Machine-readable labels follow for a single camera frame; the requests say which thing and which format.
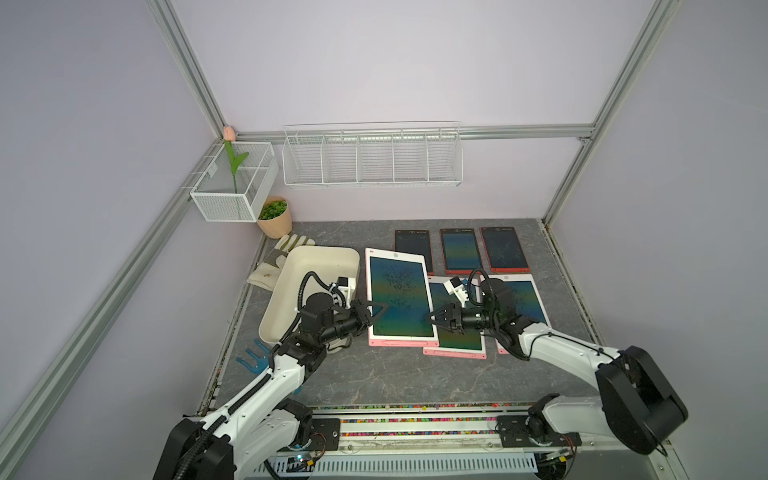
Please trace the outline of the small red writing tablet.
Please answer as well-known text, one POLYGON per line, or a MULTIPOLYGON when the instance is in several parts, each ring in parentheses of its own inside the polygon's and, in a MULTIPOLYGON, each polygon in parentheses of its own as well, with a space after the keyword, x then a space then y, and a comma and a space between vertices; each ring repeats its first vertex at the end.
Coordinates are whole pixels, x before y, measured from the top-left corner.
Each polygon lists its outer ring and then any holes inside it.
POLYGON ((514 227, 480 229, 493 273, 529 273, 530 267, 514 227))

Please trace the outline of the white writing tablet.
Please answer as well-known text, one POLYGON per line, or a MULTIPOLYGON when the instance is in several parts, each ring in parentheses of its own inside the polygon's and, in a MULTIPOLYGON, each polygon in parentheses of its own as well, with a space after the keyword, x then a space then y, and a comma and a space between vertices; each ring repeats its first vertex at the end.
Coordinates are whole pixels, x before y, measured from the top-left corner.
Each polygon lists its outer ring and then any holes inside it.
POLYGON ((509 312, 514 311, 517 315, 529 317, 534 322, 551 326, 532 275, 492 275, 491 278, 500 280, 509 290, 508 294, 500 295, 498 289, 494 288, 501 302, 498 308, 500 320, 505 319, 509 312))

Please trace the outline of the cream plastic storage tray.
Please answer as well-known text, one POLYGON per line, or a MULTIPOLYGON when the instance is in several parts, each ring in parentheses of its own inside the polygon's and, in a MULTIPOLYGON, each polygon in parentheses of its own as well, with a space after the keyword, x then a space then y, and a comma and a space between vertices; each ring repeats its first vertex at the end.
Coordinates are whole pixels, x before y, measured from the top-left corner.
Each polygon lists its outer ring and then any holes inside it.
POLYGON ((328 246, 299 246, 289 253, 259 326, 259 337, 264 343, 274 345, 283 337, 309 295, 325 293, 318 282, 310 278, 302 301, 298 302, 302 280, 310 271, 326 285, 340 277, 355 283, 360 271, 360 254, 352 248, 328 246))

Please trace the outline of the black frame writing tablet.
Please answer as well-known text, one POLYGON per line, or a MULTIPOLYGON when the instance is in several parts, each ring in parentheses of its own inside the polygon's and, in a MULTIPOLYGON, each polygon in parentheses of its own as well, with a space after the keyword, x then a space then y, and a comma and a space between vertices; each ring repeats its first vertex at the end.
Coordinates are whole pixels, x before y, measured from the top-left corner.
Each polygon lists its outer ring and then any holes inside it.
POLYGON ((428 275, 434 274, 430 232, 428 230, 396 230, 395 250, 424 258, 428 275))

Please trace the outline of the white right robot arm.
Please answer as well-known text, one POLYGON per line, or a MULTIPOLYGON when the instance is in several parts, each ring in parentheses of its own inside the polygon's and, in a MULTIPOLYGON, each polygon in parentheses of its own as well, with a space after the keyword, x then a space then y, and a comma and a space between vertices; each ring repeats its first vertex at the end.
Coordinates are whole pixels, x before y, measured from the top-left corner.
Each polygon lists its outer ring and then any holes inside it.
POLYGON ((596 390, 591 397, 548 394, 531 406, 525 431, 533 443, 590 434, 648 455, 688 420, 686 405, 646 350, 601 346, 538 322, 517 310, 513 291, 499 278, 479 285, 453 278, 446 289, 454 298, 426 315, 433 326, 455 334, 480 331, 511 356, 546 362, 596 390))

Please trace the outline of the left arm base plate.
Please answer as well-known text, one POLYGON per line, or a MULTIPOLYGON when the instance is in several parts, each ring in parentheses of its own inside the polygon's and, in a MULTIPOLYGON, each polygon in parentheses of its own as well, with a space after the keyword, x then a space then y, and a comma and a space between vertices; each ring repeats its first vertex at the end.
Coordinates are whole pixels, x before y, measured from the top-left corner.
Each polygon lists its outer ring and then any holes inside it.
POLYGON ((337 451, 341 439, 340 418, 317 418, 299 423, 291 447, 296 450, 337 451))

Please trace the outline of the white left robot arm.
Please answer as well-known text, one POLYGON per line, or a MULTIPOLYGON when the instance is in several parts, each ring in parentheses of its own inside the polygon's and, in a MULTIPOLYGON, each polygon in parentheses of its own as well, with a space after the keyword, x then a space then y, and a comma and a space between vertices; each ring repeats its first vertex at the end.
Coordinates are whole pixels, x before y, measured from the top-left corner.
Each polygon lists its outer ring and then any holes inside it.
POLYGON ((153 477, 244 479, 279 450, 307 445, 312 410, 290 396, 326 359, 330 342, 362 333, 388 309, 357 299, 342 308, 328 293, 310 295, 257 378, 219 409, 172 429, 153 477))

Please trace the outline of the pink writing tablet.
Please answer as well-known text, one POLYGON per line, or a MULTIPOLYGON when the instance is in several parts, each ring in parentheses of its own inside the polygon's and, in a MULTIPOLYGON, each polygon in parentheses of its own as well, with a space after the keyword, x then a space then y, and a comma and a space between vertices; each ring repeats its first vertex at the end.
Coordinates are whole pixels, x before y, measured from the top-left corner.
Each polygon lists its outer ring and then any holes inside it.
POLYGON ((425 258, 367 248, 366 298, 375 317, 368 328, 372 347, 426 348, 439 345, 427 320, 433 309, 425 258))
MULTIPOLYGON (((450 293, 445 286, 449 280, 449 277, 431 277, 428 280, 431 299, 435 308, 441 308, 451 302, 458 302, 457 296, 450 293)), ((437 328, 437 333, 439 345, 437 347, 423 347, 424 355, 478 360, 487 358, 485 342, 478 330, 467 330, 464 334, 459 334, 437 328)))

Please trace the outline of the large red writing tablet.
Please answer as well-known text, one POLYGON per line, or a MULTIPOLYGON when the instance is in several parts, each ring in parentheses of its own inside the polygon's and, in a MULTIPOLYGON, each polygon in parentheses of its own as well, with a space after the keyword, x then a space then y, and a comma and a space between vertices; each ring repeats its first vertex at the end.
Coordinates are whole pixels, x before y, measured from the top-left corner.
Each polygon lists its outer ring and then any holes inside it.
POLYGON ((441 229, 440 237, 447 273, 463 275, 482 268, 482 258, 474 229, 441 229))

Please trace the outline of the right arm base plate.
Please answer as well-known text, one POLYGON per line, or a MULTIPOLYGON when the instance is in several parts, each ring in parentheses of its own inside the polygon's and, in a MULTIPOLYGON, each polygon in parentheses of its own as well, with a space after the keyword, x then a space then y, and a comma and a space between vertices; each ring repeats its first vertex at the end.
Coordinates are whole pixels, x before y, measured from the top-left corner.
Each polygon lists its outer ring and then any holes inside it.
POLYGON ((504 448, 570 448, 582 445, 578 433, 555 432, 544 420, 529 415, 499 415, 495 431, 504 448))

